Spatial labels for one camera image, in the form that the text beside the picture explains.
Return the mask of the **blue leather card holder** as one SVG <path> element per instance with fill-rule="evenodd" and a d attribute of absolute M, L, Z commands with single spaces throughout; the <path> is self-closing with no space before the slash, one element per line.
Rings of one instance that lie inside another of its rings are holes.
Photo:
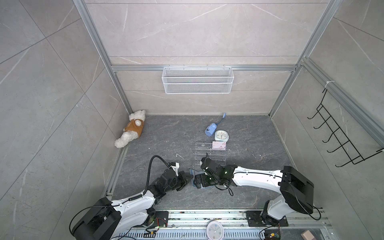
<path fill-rule="evenodd" d="M 197 189 L 204 189 L 203 178 L 206 176 L 204 171 L 199 172 L 194 169 L 190 169 L 190 175 L 192 175 L 192 186 Z"/>

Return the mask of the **clear acrylic organizer tray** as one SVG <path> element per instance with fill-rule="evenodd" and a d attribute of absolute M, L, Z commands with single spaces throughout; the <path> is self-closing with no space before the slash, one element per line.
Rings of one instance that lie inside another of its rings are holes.
<path fill-rule="evenodd" d="M 195 143 L 195 165 L 199 165 L 202 158 L 208 157 L 219 165 L 225 166 L 227 160 L 226 150 L 214 150 L 212 142 Z"/>

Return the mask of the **pink white credit card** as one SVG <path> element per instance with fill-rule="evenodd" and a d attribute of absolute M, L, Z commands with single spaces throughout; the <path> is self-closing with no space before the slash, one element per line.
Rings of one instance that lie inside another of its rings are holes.
<path fill-rule="evenodd" d="M 227 143 L 221 141 L 213 141 L 212 142 L 212 150 L 225 151 Z"/>

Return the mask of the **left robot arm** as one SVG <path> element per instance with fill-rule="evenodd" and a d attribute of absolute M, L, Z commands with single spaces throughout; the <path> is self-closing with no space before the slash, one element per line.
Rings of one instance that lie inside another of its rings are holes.
<path fill-rule="evenodd" d="M 124 230 L 151 225 L 156 215 L 154 205 L 167 192 L 183 189 L 192 178 L 192 175 L 184 171 L 177 173 L 170 167 L 137 195 L 115 201 L 106 197 L 99 199 L 86 208 L 88 212 L 69 227 L 69 231 L 77 240 L 117 240 Z"/>

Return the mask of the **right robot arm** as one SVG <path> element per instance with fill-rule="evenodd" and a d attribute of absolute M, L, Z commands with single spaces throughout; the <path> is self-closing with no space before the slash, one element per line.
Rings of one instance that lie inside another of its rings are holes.
<path fill-rule="evenodd" d="M 265 203 L 260 213 L 258 220 L 264 225 L 274 226 L 293 212 L 309 216 L 314 212 L 314 184 L 293 167 L 252 170 L 236 165 L 221 166 L 207 156 L 201 159 L 200 166 L 203 172 L 194 176 L 198 189 L 214 186 L 233 195 L 231 186 L 249 186 L 279 193 L 276 199 Z"/>

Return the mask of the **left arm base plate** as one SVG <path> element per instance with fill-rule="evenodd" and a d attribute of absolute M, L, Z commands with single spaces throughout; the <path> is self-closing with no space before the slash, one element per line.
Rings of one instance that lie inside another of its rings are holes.
<path fill-rule="evenodd" d="M 155 211 L 153 213 L 149 213 L 147 219 L 144 221 L 142 226 L 145 228 L 167 227 L 168 221 L 168 211 Z"/>

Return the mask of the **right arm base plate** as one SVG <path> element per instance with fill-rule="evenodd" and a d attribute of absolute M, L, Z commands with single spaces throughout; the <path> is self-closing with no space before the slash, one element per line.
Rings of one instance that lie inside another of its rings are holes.
<path fill-rule="evenodd" d="M 289 226 L 286 217 L 283 217 L 281 220 L 276 220 L 267 214 L 264 214 L 262 211 L 246 211 L 246 219 L 249 227 Z"/>

